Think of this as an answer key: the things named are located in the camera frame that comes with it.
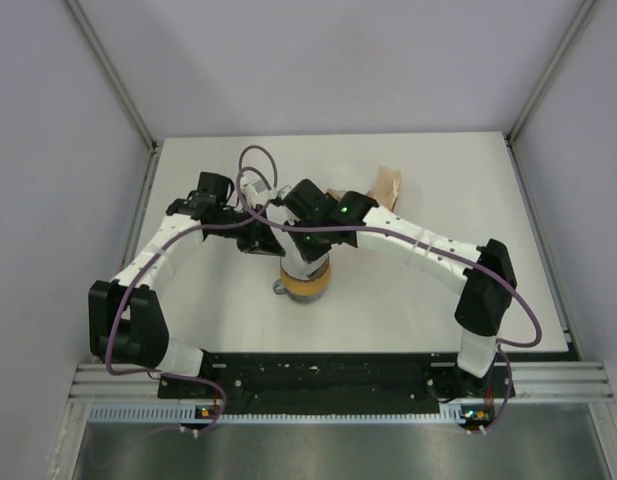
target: cylindrical base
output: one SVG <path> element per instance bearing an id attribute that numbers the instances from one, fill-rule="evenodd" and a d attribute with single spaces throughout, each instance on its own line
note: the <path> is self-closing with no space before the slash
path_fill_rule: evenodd
<path id="1" fill-rule="evenodd" d="M 291 276 L 283 268 L 279 269 L 280 281 L 285 293 L 297 301 L 310 301 L 321 297 L 328 287 L 330 275 L 329 261 L 324 262 L 307 280 L 300 280 Z"/>

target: tan object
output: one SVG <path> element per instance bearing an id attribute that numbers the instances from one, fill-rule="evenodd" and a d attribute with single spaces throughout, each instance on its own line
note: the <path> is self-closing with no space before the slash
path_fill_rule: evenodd
<path id="1" fill-rule="evenodd" d="M 393 211 L 399 197 L 401 187 L 401 171 L 391 170 L 384 166 L 379 167 L 375 187 L 368 192 L 368 196 L 374 198 L 379 204 Z"/>

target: wire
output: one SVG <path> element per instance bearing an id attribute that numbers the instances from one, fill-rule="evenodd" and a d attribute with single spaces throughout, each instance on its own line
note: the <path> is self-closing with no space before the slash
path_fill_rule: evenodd
<path id="1" fill-rule="evenodd" d="M 506 385 L 506 392 L 504 393 L 504 398 L 501 402 L 501 405 L 499 406 L 499 410 L 497 410 L 497 413 L 495 414 L 495 418 L 493 418 L 492 422 L 490 422 L 488 426 L 484 427 L 483 430 L 479 429 L 484 435 L 490 432 L 495 427 L 495 425 L 497 425 L 501 421 L 501 417 L 506 411 L 506 407 L 508 406 L 508 400 L 510 400 L 510 395 L 512 394 L 512 365 L 510 364 L 510 358 L 508 358 L 508 355 L 506 355 L 506 353 L 501 349 L 501 343 L 497 344 L 497 353 L 506 364 L 508 384 Z"/>
<path id="2" fill-rule="evenodd" d="M 245 157 L 246 153 L 248 153 L 250 150 L 253 150 L 253 149 L 262 151 L 266 155 L 266 157 L 268 157 L 268 159 L 270 160 L 270 163 L 271 163 L 271 166 L 272 166 L 272 170 L 273 170 L 273 178 L 274 178 L 273 185 L 276 187 L 277 186 L 277 182 L 278 182 L 277 165 L 275 164 L 275 161 L 274 161 L 272 155 L 270 154 L 270 152 L 268 152 L 268 150 L 266 150 L 265 148 L 263 148 L 263 147 L 261 147 L 259 145 L 251 145 L 251 146 L 247 147 L 246 149 L 244 149 L 242 151 L 240 157 L 239 157 L 239 168 L 240 169 L 241 168 L 246 168 L 246 167 L 243 167 L 244 157 Z M 268 183 L 267 179 L 266 179 L 265 183 L 270 188 L 270 184 Z M 232 194 L 233 194 L 233 192 L 235 190 L 236 190 L 235 184 L 234 184 L 234 182 L 231 181 L 231 192 L 230 192 L 230 196 L 228 197 L 228 200 L 230 199 L 230 197 L 232 197 Z M 261 210 L 259 212 L 263 213 L 266 210 L 266 208 L 268 208 L 268 205 L 269 205 L 269 202 L 267 202 L 261 208 Z M 126 307 L 128 306 L 128 300 L 130 299 L 130 295 L 132 294 L 134 289 L 137 287 L 137 284 L 139 283 L 139 281 L 150 270 L 150 268 L 154 265 L 154 263 L 159 259 L 159 257 L 166 250 L 168 250 L 171 246 L 173 246 L 179 239 L 185 237 L 186 235 L 188 235 L 189 233 L 192 233 L 192 232 L 196 232 L 196 231 L 199 231 L 199 230 L 228 230 L 228 229 L 232 229 L 232 228 L 240 228 L 240 227 L 248 225 L 248 224 L 250 224 L 250 223 L 252 223 L 254 221 L 255 221 L 255 217 L 251 216 L 250 218 L 248 218 L 248 219 L 246 219 L 244 221 L 241 221 L 241 222 L 238 222 L 238 223 L 229 224 L 229 225 L 195 225 L 194 227 L 188 228 L 188 229 L 186 229 L 186 230 L 184 230 L 182 232 L 179 232 L 177 235 L 173 236 L 170 240 L 168 240 L 166 243 L 164 243 L 162 245 L 160 251 L 156 252 L 150 258 L 150 260 L 148 260 L 148 262 L 146 262 L 146 265 L 144 265 L 144 267 L 141 268 L 139 270 L 139 272 L 137 272 L 137 275 L 135 275 L 135 277 L 130 281 L 130 283 L 126 287 L 126 291 L 124 292 L 124 294 L 123 294 L 123 296 L 121 298 L 121 301 L 119 302 L 119 307 L 117 308 L 117 311 L 115 312 L 115 318 L 113 320 L 112 327 L 110 329 L 110 337 L 108 339 L 108 345 L 106 346 L 106 355 L 105 355 L 106 370 L 108 371 L 108 373 L 110 375 L 121 376 L 121 375 L 131 375 L 133 373 L 146 373 L 146 374 L 148 374 L 148 376 L 150 378 L 153 378 L 151 376 L 151 373 L 161 373 L 162 377 L 170 377 L 170 378 L 175 378 L 175 379 L 178 379 L 178 380 L 192 381 L 192 382 L 202 383 L 204 385 L 209 385 L 209 386 L 213 387 L 215 389 L 215 391 L 218 392 L 221 395 L 222 402 L 221 402 L 221 406 L 219 407 L 219 412 L 217 412 L 217 414 L 214 416 L 214 418 L 212 419 L 212 421 L 209 424 L 207 424 L 203 429 L 200 430 L 201 434 L 206 434 L 210 430 L 215 428 L 217 426 L 217 422 L 219 421 L 219 419 L 223 415 L 223 413 L 224 413 L 224 411 L 226 409 L 226 405 L 228 404 L 228 396 L 226 395 L 226 392 L 224 391 L 224 389 L 221 388 L 217 383 L 215 383 L 215 382 L 213 382 L 211 380 L 204 379 L 204 378 L 189 377 L 189 376 L 185 376 L 185 375 L 177 375 L 177 374 L 168 373 L 168 372 L 159 372 L 158 370 L 154 370 L 154 369 L 150 369 L 150 368 L 115 370 L 113 368 L 113 365 L 112 365 L 113 346 L 114 346 L 114 343 L 115 343 L 115 338 L 117 337 L 117 331 L 119 330 L 119 325 L 121 323 L 121 317 L 122 317 L 124 311 L 126 310 Z M 157 427 L 157 428 L 154 428 L 152 430 L 149 430 L 148 432 L 146 432 L 143 435 L 141 435 L 139 438 L 137 438 L 137 439 L 131 441 L 130 443 L 124 445 L 113 457 L 109 458 L 108 460 L 106 460 L 103 463 L 99 463 L 99 462 L 97 462 L 94 459 L 94 454 L 92 452 L 92 445 L 90 445 L 89 448 L 88 448 L 88 455 L 89 455 L 90 463 L 96 469 L 102 470 L 102 469 L 108 468 L 117 459 L 119 459 L 120 457 L 125 455 L 129 450 L 131 450 L 132 448 L 134 448 L 138 444 L 142 443 L 143 441 L 145 441 L 149 437 L 153 436 L 154 434 L 157 434 L 157 433 L 160 433 L 160 432 L 164 432 L 164 431 L 171 431 L 171 430 L 175 430 L 175 429 L 179 429 L 179 427 L 176 427 L 176 426 L 173 426 L 173 425 L 167 425 L 167 426 L 161 426 L 161 427 Z"/>
<path id="3" fill-rule="evenodd" d="M 270 184 L 268 183 L 268 180 L 266 179 L 266 177 L 259 170 L 257 170 L 254 167 L 243 167 L 239 171 L 239 173 L 237 174 L 237 180 L 235 182 L 236 185 L 237 185 L 236 186 L 237 197 L 239 198 L 240 202 L 243 204 L 244 209 L 251 215 L 251 217 L 256 218 L 259 222 L 261 222 L 261 223 L 263 223 L 265 225 L 268 225 L 270 227 L 277 228 L 279 230 L 285 231 L 285 232 L 293 232 L 293 233 L 336 233 L 336 232 L 370 232 L 370 233 L 380 233 L 382 235 L 398 238 L 399 240 L 403 240 L 404 242 L 410 243 L 411 245 L 414 245 L 414 246 L 419 247 L 419 248 L 423 248 L 424 250 L 430 250 L 435 255 L 440 255 L 442 257 L 449 258 L 449 259 L 454 260 L 456 262 L 463 263 L 464 265 L 467 265 L 470 268 L 473 268 L 475 270 L 479 270 L 480 272 L 488 275 L 490 278 L 492 278 L 497 283 L 499 283 L 521 305 L 521 307 L 524 309 L 524 311 L 526 312 L 526 314 L 530 318 L 530 321 L 532 322 L 533 326 L 535 327 L 535 338 L 534 338 L 534 340 L 532 340 L 530 342 L 514 342 L 512 340 L 506 340 L 506 339 L 502 338 L 502 339 L 500 339 L 498 341 L 498 343 L 503 344 L 503 345 L 510 345 L 510 346 L 513 346 L 513 347 L 520 347 L 520 348 L 531 348 L 531 347 L 535 347 L 535 346 L 539 345 L 539 343 L 541 343 L 541 339 L 543 338 L 543 333 L 542 333 L 542 330 L 541 330 L 541 324 L 539 323 L 539 319 L 537 318 L 537 315 L 535 315 L 535 312 L 533 312 L 533 310 L 530 307 L 530 305 L 528 305 L 528 302 L 526 302 L 526 300 L 517 292 L 517 290 L 515 290 L 500 275 L 498 275 L 497 273 L 493 272 L 489 268 L 484 267 L 480 263 L 473 262 L 472 260 L 469 260 L 469 259 L 467 259 L 465 257 L 462 257 L 461 255 L 457 255 L 456 253 L 448 252 L 446 250 L 442 250 L 440 248 L 433 247 L 432 245 L 428 245 L 428 244 L 426 244 L 426 243 L 424 243 L 422 241 L 419 241 L 417 239 L 411 238 L 411 237 L 409 237 L 407 235 L 404 235 L 402 233 L 394 232 L 392 230 L 388 230 L 388 229 L 385 229 L 385 228 L 368 227 L 368 226 L 295 227 L 295 226 L 292 226 L 292 225 L 282 225 L 281 223 L 273 222 L 273 221 L 267 219 L 266 217 L 260 215 L 259 212 L 256 212 L 246 202 L 246 200 L 244 198 L 244 194 L 243 194 L 243 192 L 241 190 L 241 187 L 239 185 L 239 181 L 241 180 L 241 178 L 244 176 L 244 174 L 246 172 L 253 172 L 253 173 L 255 173 L 256 175 L 258 175 L 263 180 L 263 182 L 264 182 L 264 184 L 266 185 L 267 188 L 271 188 L 271 187 L 270 187 Z"/>
<path id="4" fill-rule="evenodd" d="M 392 230 L 388 230 L 385 228 L 378 228 L 378 227 L 368 227 L 368 226 L 337 226 L 337 227 L 296 227 L 296 226 L 291 226 L 291 225 L 282 225 L 276 222 L 273 222 L 271 220 L 268 220 L 267 218 L 265 218 L 264 216 L 262 216 L 261 214 L 266 210 L 266 208 L 269 205 L 269 202 L 267 202 L 259 211 L 255 211 L 250 205 L 248 205 L 248 202 L 246 202 L 246 199 L 244 197 L 244 194 L 241 190 L 241 186 L 240 186 L 240 182 L 241 179 L 243 178 L 243 176 L 246 174 L 246 172 L 253 172 L 256 175 L 258 175 L 261 180 L 264 182 L 264 184 L 266 185 L 266 187 L 268 189 L 271 189 L 271 185 L 270 182 L 268 181 L 268 179 L 264 176 L 263 173 L 261 173 L 261 171 L 259 171 L 258 169 L 254 168 L 254 167 L 249 167 L 249 166 L 244 166 L 243 165 L 243 161 L 244 158 L 246 156 L 246 154 L 251 151 L 251 150 L 259 150 L 262 153 L 264 153 L 264 155 L 266 155 L 266 157 L 268 158 L 268 160 L 270 161 L 270 164 L 272 166 L 272 170 L 273 170 L 273 185 L 275 188 L 277 187 L 278 184 L 278 171 L 277 171 L 277 165 L 276 162 L 273 158 L 273 156 L 270 154 L 270 152 L 268 152 L 268 150 L 266 150 L 264 147 L 261 147 L 259 145 L 250 145 L 248 147 L 246 147 L 242 152 L 241 155 L 239 156 L 239 162 L 238 162 L 238 166 L 239 166 L 239 172 L 237 173 L 237 178 L 234 182 L 235 184 L 235 192 L 237 193 L 237 199 L 238 202 L 242 204 L 243 208 L 245 211 L 247 211 L 250 214 L 250 217 L 242 222 L 238 222 L 235 224 L 230 224 L 230 225 L 198 225 L 198 226 L 194 226 L 191 228 L 188 228 L 182 232 L 179 232 L 177 235 L 173 236 L 170 240 L 168 240 L 162 247 L 161 247 L 161 252 L 166 251 L 168 248 L 170 248 L 175 242 L 177 242 L 179 239 L 181 239 L 182 237 L 188 235 L 189 233 L 195 232 L 195 231 L 199 231 L 199 230 L 225 230 L 225 229 L 233 229 L 233 228 L 239 228 L 245 225 L 250 224 L 251 222 L 257 220 L 265 225 L 268 225 L 270 227 L 273 228 L 277 228 L 279 230 L 282 231 L 286 231 L 286 232 L 294 232 L 294 233 L 335 233 L 335 232 L 370 232 L 370 233 L 378 233 L 378 234 L 382 234 L 382 235 L 386 235 L 386 236 L 392 236 L 395 238 L 398 238 L 400 240 L 403 240 L 407 243 L 410 243 L 412 245 L 414 245 L 415 247 L 419 247 L 419 248 L 423 248 L 425 250 L 428 250 L 432 253 L 434 253 L 435 255 L 440 255 L 446 258 L 449 258 L 451 260 L 454 260 L 456 262 L 459 263 L 463 263 L 464 265 L 467 265 L 475 270 L 478 270 L 486 275 L 488 275 L 490 278 L 492 278 L 493 280 L 495 280 L 497 283 L 499 283 L 523 308 L 523 310 L 526 312 L 526 314 L 528 315 L 528 317 L 530 318 L 534 328 L 535 328 L 535 339 L 530 341 L 530 342 L 515 342 L 512 340 L 506 340 L 506 339 L 499 339 L 497 341 L 497 352 L 498 354 L 504 359 L 504 361 L 506 362 L 506 366 L 507 366 L 507 370 L 508 370 L 508 386 L 506 388 L 506 394 L 504 396 L 503 399 L 503 403 L 501 405 L 501 407 L 499 408 L 499 411 L 497 412 L 495 418 L 493 419 L 493 421 L 488 425 L 488 427 L 485 427 L 482 432 L 485 434 L 488 431 L 490 431 L 492 429 L 492 427 L 498 423 L 500 421 L 501 415 L 503 414 L 503 412 L 506 409 L 506 406 L 508 404 L 508 400 L 510 398 L 510 395 L 512 393 L 512 368 L 510 366 L 510 360 L 508 359 L 508 356 L 503 352 L 503 350 L 501 350 L 501 345 L 509 345 L 509 346 L 514 346 L 514 347 L 520 347 L 520 348 L 531 348 L 534 347 L 536 345 L 538 345 L 541 342 L 542 339 L 542 330 L 541 330 L 541 325 L 539 323 L 539 320 L 537 319 L 537 316 L 535 315 L 535 313 L 533 312 L 532 308 L 530 307 L 530 305 L 528 305 L 528 303 L 524 300 L 524 298 L 517 293 L 517 291 L 510 285 L 508 284 L 508 282 L 506 282 L 506 280 L 504 280 L 500 275 L 498 275 L 497 273 L 493 272 L 492 270 L 484 267 L 483 265 L 473 262 L 467 258 L 464 258 L 460 255 L 457 255 L 455 253 L 452 252 L 448 252 L 445 250 L 441 250 L 437 247 L 434 247 L 432 245 L 428 245 L 424 242 L 421 242 L 417 239 L 408 237 L 406 235 L 403 235 L 401 233 L 398 232 L 394 232 Z M 123 312 L 126 309 L 126 306 L 128 304 L 128 300 L 130 298 L 130 295 L 132 294 L 133 290 L 135 289 L 135 287 L 137 286 L 137 284 L 139 283 L 139 281 L 143 278 L 143 276 L 148 272 L 148 270 L 154 265 L 154 263 L 157 261 L 157 259 L 161 256 L 161 252 L 157 252 L 153 255 L 152 258 L 150 258 L 150 260 L 148 260 L 148 262 L 146 263 L 146 265 L 144 265 L 144 267 L 137 273 L 137 275 L 132 279 L 132 281 L 129 283 L 129 285 L 126 287 L 126 291 L 124 292 L 124 295 L 122 296 L 122 299 L 119 303 L 119 307 L 117 308 L 117 312 L 115 314 L 115 318 L 113 320 L 113 324 L 112 327 L 110 329 L 110 337 L 108 340 L 108 345 L 106 347 L 106 355 L 105 355 L 105 364 L 106 364 L 106 370 L 108 371 L 108 373 L 110 373 L 111 375 L 128 375 L 131 373 L 143 373 L 143 372 L 150 372 L 150 369 L 145 369 L 145 368 L 141 368 L 141 369 L 130 369 L 130 370 L 122 370 L 122 371 L 118 371 L 115 370 L 112 366 L 112 351 L 113 351 L 113 345 L 115 343 L 115 338 L 117 335 L 117 331 L 119 329 L 119 324 L 121 323 L 121 316 L 123 315 Z M 206 380 L 203 378 L 199 378 L 199 377 L 187 377 L 187 376 L 183 376 L 183 375 L 176 375 L 176 374 L 171 374 L 171 373 L 162 373 L 163 376 L 168 376 L 171 378 L 178 378 L 181 380 L 187 380 L 187 381 L 194 381 L 194 382 L 199 382 L 199 383 L 203 383 L 206 385 L 210 385 L 213 388 L 216 389 L 216 391 L 218 391 L 220 393 L 220 395 L 222 396 L 222 405 L 220 408 L 220 411 L 217 415 L 215 415 L 215 418 L 212 420 L 212 422 L 202 430 L 202 432 L 206 433 L 207 431 L 209 431 L 210 429 L 214 428 L 219 420 L 219 418 L 221 417 L 221 415 L 223 414 L 223 411 L 226 407 L 227 404 L 227 396 L 225 391 L 216 383 L 210 381 L 210 380 Z M 159 431 L 165 430 L 165 428 L 160 427 Z M 139 441 L 142 441 L 145 437 L 152 435 L 152 433 L 156 433 L 157 429 L 155 429 L 154 431 L 148 432 L 148 434 L 144 435 L 142 438 L 140 438 Z"/>

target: enclosure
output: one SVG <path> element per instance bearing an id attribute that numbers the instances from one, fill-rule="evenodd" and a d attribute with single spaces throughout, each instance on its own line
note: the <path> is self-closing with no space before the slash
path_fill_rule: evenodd
<path id="1" fill-rule="evenodd" d="M 365 193 L 379 165 L 399 169 L 395 214 L 505 242 L 544 335 L 507 349 L 515 395 L 486 438 L 452 424 L 460 399 L 337 421 L 260 405 L 199 439 L 127 446 L 154 423 L 178 429 L 144 417 L 186 402 L 93 364 L 89 288 L 133 261 L 200 171 L 234 177 L 252 143 L 284 185 Z M 378 255 L 333 249 L 308 307 L 273 295 L 278 261 L 217 238 L 200 251 L 163 310 L 174 337 L 238 365 L 222 377 L 232 408 L 250 408 L 240 392 L 265 362 L 294 371 L 256 355 L 321 371 L 331 354 L 460 349 L 453 295 Z M 531 333 L 513 305 L 501 336 Z M 87 445 L 121 455 L 97 469 Z M 617 479 L 617 0 L 0 1 L 0 478 L 43 474 Z"/>

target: black joint housing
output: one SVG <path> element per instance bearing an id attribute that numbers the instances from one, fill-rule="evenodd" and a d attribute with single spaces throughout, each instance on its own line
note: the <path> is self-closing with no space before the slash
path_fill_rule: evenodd
<path id="1" fill-rule="evenodd" d="M 337 200 L 308 179 L 302 180 L 288 192 L 283 200 L 299 227 L 342 227 L 363 226 L 364 217 L 373 207 L 378 207 L 376 200 L 358 192 L 346 192 Z M 308 263 L 314 262 L 326 254 L 333 244 L 347 243 L 357 247 L 356 232 L 290 232 L 301 257 Z"/>
<path id="2" fill-rule="evenodd" d="M 110 330 L 126 287 L 115 282 L 96 281 L 88 292 L 90 351 L 104 360 Z M 170 335 L 155 291 L 135 288 L 128 301 L 132 322 L 123 320 L 113 345 L 115 363 L 132 363 L 155 368 L 168 349 Z"/>
<path id="3" fill-rule="evenodd" d="M 512 268 L 506 246 L 490 239 L 479 247 L 477 263 L 502 277 L 512 288 L 517 288 L 517 278 Z M 468 277 L 455 311 L 457 322 L 477 335 L 490 337 L 499 332 L 501 320 L 512 302 L 512 295 L 495 279 L 477 269 L 467 269 Z"/>
<path id="4" fill-rule="evenodd" d="M 188 215 L 193 220 L 201 220 L 212 207 L 224 205 L 234 190 L 233 181 L 218 173 L 201 172 L 197 190 L 193 190 L 185 199 L 178 198 L 168 209 L 166 215 Z"/>

